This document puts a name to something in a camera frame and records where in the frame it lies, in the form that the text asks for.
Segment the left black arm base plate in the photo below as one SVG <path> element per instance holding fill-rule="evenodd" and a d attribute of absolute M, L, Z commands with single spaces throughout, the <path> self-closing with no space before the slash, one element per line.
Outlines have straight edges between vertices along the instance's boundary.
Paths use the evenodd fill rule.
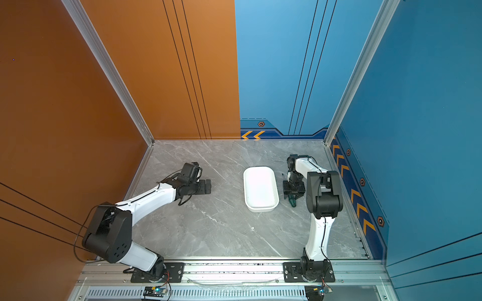
<path fill-rule="evenodd" d="M 185 263 L 164 262 L 160 276 L 152 276 L 148 272 L 134 268 L 131 283 L 180 283 L 183 278 Z"/>

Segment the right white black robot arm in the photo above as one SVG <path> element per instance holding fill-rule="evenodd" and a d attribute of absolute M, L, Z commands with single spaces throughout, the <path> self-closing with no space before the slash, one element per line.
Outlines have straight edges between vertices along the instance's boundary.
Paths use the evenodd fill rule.
<path fill-rule="evenodd" d="M 287 158 L 287 167 L 287 179 L 283 181 L 284 197 L 293 207 L 298 199 L 305 197 L 311 224 L 300 262 L 283 264 L 284 281 L 334 282 L 328 241 L 335 218 L 343 210 L 340 174 L 322 168 L 309 155 L 291 154 Z"/>

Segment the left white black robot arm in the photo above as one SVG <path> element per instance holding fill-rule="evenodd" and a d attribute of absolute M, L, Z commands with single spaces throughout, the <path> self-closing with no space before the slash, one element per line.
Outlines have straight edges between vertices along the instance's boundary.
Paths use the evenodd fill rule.
<path fill-rule="evenodd" d="M 116 204 L 102 203 L 93 209 L 94 215 L 82 240 L 82 247 L 109 263 L 121 263 L 139 272 L 150 282 L 158 282 L 167 273 L 164 257 L 133 242 L 133 226 L 164 205 L 184 196 L 210 194 L 209 179 L 184 183 L 172 180 L 160 182 L 139 196 Z"/>

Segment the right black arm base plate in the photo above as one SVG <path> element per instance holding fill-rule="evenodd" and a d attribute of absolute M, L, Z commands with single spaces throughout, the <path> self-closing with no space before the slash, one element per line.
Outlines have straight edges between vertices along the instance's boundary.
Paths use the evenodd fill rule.
<path fill-rule="evenodd" d="M 327 260 L 309 263 L 285 262 L 282 266 L 286 283 L 334 283 L 336 281 L 333 267 Z"/>

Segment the green black handled screwdriver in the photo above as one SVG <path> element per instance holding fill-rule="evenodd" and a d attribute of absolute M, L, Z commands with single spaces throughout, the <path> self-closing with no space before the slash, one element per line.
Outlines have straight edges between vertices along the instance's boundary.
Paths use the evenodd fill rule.
<path fill-rule="evenodd" d="M 287 176 L 286 176 L 286 179 L 285 180 L 288 180 L 288 181 L 291 181 L 291 174 L 290 173 L 287 173 Z M 289 203 L 293 208 L 296 208 L 296 195 L 292 195 L 292 202 Z"/>

